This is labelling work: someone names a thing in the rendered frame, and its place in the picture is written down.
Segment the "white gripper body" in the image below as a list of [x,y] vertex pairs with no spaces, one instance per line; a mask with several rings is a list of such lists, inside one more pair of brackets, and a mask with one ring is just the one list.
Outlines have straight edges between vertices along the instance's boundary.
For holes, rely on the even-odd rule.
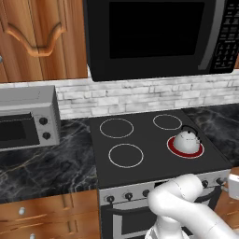
[[229,187],[229,196],[235,200],[239,200],[239,176],[229,174],[228,187]]

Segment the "wooden cupboard with drawers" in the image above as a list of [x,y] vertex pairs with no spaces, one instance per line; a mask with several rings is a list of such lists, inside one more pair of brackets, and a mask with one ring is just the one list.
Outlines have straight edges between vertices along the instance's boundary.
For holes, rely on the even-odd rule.
[[222,189],[215,212],[232,228],[239,230],[239,196],[233,199],[226,191],[228,184]]

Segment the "black glass hob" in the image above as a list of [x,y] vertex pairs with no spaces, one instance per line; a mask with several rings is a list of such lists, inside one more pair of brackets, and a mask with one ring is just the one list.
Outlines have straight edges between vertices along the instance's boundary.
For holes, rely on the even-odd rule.
[[181,131],[199,131],[181,109],[91,118],[90,126],[101,189],[232,167],[202,132],[199,157],[178,156],[167,147]]

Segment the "silver oven front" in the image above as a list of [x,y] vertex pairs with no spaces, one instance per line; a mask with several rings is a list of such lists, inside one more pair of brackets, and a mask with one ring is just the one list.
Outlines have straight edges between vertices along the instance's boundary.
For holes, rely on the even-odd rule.
[[[218,178],[221,178],[226,182],[229,173],[230,169],[198,174],[197,176],[201,181],[208,181],[208,187],[204,188],[203,192],[198,197],[205,196],[216,186],[220,186],[216,182]],[[101,239],[144,239],[148,229],[156,221],[156,216],[150,210],[146,213],[117,216],[108,213],[106,209],[110,205],[113,205],[114,208],[118,209],[130,209],[146,206],[148,205],[147,197],[144,197],[142,192],[144,190],[152,191],[165,182],[167,182],[167,179],[103,190],[99,189],[98,201],[100,209],[99,216],[101,222]],[[131,201],[128,201],[124,197],[127,192],[131,192],[133,194]],[[112,204],[106,200],[106,197],[109,195],[115,197]],[[202,202],[201,204],[208,205],[209,201]]]

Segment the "wooden drawer front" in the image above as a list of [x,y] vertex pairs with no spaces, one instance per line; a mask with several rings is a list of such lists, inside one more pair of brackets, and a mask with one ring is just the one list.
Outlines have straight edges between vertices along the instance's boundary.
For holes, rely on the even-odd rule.
[[100,239],[99,222],[80,218],[12,226],[0,231],[0,239],[30,239],[31,233],[35,239]]
[[[25,207],[24,215],[19,214],[20,207]],[[0,222],[25,221],[46,216],[66,216],[98,210],[97,191],[81,192],[0,204]]]

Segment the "grey toaster oven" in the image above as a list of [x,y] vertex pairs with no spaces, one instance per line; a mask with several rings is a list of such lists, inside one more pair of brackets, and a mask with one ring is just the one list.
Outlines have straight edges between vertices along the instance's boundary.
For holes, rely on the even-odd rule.
[[[40,118],[48,123],[41,125]],[[54,86],[0,90],[0,151],[59,145],[60,131]],[[50,139],[43,138],[44,132]]]

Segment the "wooden cupboard door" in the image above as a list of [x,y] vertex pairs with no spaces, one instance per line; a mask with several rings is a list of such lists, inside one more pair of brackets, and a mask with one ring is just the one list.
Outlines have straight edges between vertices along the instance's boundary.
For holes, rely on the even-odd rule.
[[0,83],[88,76],[83,0],[0,0]]

